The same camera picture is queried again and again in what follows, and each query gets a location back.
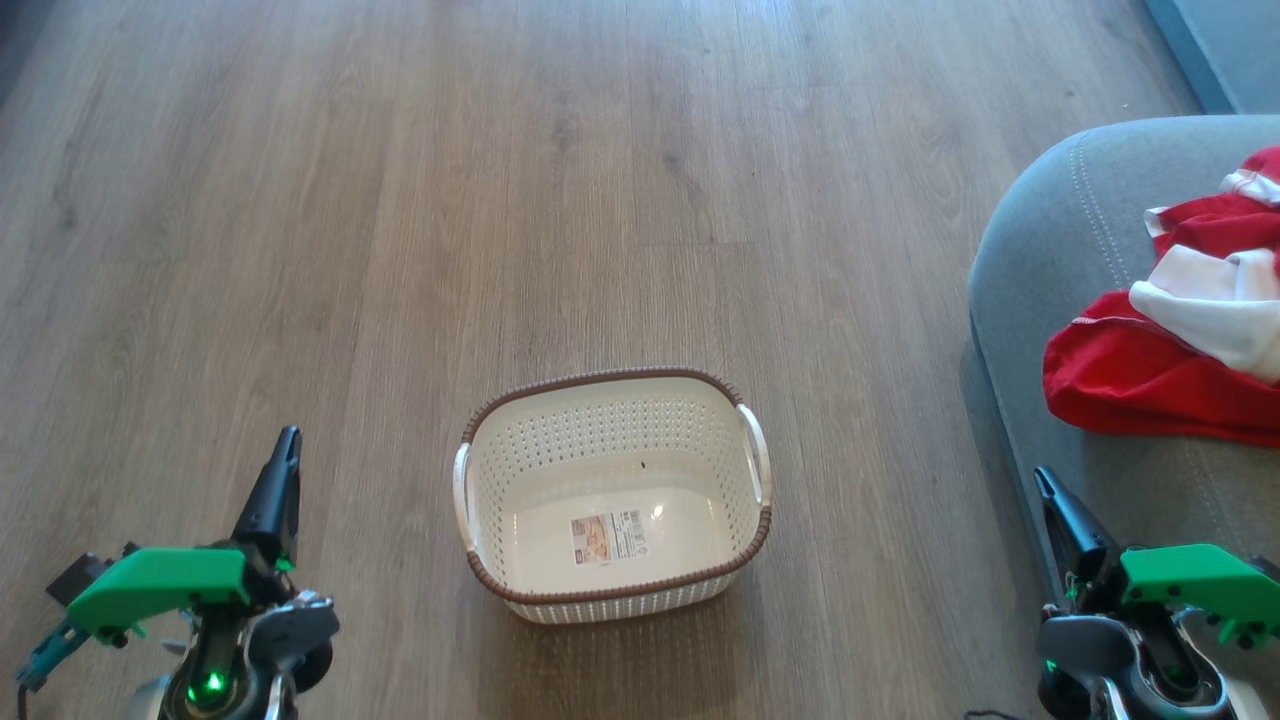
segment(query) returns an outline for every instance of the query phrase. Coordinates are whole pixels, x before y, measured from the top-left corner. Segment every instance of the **clothes pile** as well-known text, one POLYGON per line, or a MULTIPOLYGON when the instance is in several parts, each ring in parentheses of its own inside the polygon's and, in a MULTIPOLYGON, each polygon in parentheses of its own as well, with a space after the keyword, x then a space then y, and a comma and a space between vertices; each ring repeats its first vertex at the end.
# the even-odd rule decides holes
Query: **clothes pile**
POLYGON ((1146 223, 1151 277, 1050 341, 1050 410, 1094 432, 1280 447, 1280 146, 1146 223))

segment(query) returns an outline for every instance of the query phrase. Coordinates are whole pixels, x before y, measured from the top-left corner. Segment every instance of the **green led light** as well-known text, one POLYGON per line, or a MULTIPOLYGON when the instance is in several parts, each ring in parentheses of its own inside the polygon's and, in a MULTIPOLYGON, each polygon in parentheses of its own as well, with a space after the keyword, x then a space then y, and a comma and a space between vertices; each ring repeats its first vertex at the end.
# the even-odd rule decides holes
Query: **green led light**
POLYGON ((204 683, 187 688, 187 700, 196 705, 209 705, 223 696, 227 685, 225 675, 221 673, 210 673, 204 683))

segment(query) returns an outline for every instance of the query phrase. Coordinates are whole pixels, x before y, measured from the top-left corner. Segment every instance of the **brown basket rim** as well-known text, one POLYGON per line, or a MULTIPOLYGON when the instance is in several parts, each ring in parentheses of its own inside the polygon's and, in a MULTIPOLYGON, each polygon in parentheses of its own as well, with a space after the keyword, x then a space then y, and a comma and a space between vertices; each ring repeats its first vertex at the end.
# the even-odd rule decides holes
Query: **brown basket rim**
MULTIPOLYGON (((476 411, 471 416, 471 421, 467 423, 466 429, 462 432, 462 442, 470 443, 475 439, 475 433, 480 428, 480 423, 484 421, 494 410, 502 407, 503 405, 512 402, 515 400, 521 400, 525 397, 531 397, 534 395, 540 395, 544 392, 552 392, 557 389, 564 389, 571 387, 580 387, 594 383, 604 383, 613 380, 634 380, 634 379, 648 379, 648 378, 691 378, 695 380, 703 380, 710 384, 716 389, 721 391, 728 401, 737 407, 742 405, 742 396, 739 395, 733 386, 728 384, 723 379, 704 370, 696 368, 686 366, 654 366, 654 368, 631 368, 625 370, 600 370, 594 373, 581 373, 577 375, 570 375, 567 378, 561 378, 556 380, 545 380, 540 383, 527 384, 516 388, 511 392, 500 395, 476 411)), ((675 578, 668 578, 666 580, 653 580, 650 583, 643 583, 639 585, 623 585, 621 588, 609 588, 603 591, 582 591, 582 592, 570 592, 570 593, 526 593, 516 592, 507 587, 506 583, 499 582, 489 570, 484 566, 484 561, 480 560, 480 555, 475 550, 467 551, 467 565, 471 566, 471 571, 475 573, 476 579, 480 584, 488 588, 490 592, 498 597, 515 602, 517 605, 564 605, 573 602, 599 602, 608 600, 620 600, 623 597, 635 597, 640 594, 649 594, 655 592, 664 592, 676 589, 685 585, 691 585, 694 583, 700 583, 704 580, 710 580, 721 575, 727 575, 730 573, 740 570, 746 565, 764 546, 764 539, 769 536, 769 525, 773 521, 773 507, 769 503, 764 503, 760 507, 760 523, 755 528, 755 536, 751 542, 737 553, 736 557, 727 562, 722 562, 713 568, 705 570, 698 570, 696 573, 687 573, 685 575, 677 575, 675 578)))
POLYGON ((480 423, 485 418, 493 414, 494 410, 502 407, 508 402, 516 400, 524 400, 526 397, 532 397, 535 395, 541 395, 544 392, 552 392, 557 389, 566 389, 571 387, 581 387, 596 383, 608 383, 614 380, 639 380, 650 378, 691 378, 695 380, 703 380, 704 383, 721 391, 735 407, 742 404, 742 396, 739 395, 733 386, 728 384, 723 379, 704 370, 696 368, 685 368, 678 365, 672 366, 655 366, 655 368, 630 368, 625 370, 596 370, 594 373, 581 373, 577 375, 568 375, 567 378, 559 378, 556 380, 543 380, 540 383, 531 383, 527 386, 518 387, 513 391, 506 392, 494 397, 471 415, 471 420, 467 423, 465 430, 462 430, 462 442, 471 442, 475 439, 476 430, 480 429, 480 423))

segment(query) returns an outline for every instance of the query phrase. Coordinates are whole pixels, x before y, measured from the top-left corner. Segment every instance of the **red clothing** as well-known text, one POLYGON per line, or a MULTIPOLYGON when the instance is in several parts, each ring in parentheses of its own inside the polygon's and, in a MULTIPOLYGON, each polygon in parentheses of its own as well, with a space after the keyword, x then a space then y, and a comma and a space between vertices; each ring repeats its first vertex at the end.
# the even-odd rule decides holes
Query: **red clothing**
MULTIPOLYGON (((1280 273, 1280 146, 1249 158, 1220 195, 1160 210, 1156 254, 1184 245, 1226 258, 1267 247, 1280 273)), ((1050 411, 1087 430, 1192 434, 1280 447, 1280 384, 1231 370, 1108 292, 1048 342, 1050 411)))

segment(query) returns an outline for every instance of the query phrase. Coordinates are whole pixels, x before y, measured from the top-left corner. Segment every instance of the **basket handle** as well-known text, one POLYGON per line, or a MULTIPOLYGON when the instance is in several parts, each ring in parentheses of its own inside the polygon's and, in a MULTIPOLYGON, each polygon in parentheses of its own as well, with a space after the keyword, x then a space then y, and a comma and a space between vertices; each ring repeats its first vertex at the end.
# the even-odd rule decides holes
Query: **basket handle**
POLYGON ((751 460, 755 466, 753 480, 756 483, 755 491, 760 495, 760 507, 773 505, 773 468, 769 465, 769 447, 764 445, 764 430, 760 421, 755 419, 755 413, 745 404, 737 406, 742 423, 746 424, 746 442, 751 450, 751 460))
POLYGON ((458 518, 458 533, 462 534, 462 544, 467 552, 474 552, 476 546, 471 539, 471 515, 467 512, 467 454, 471 452, 471 443, 465 442, 453 457, 453 512, 458 518))

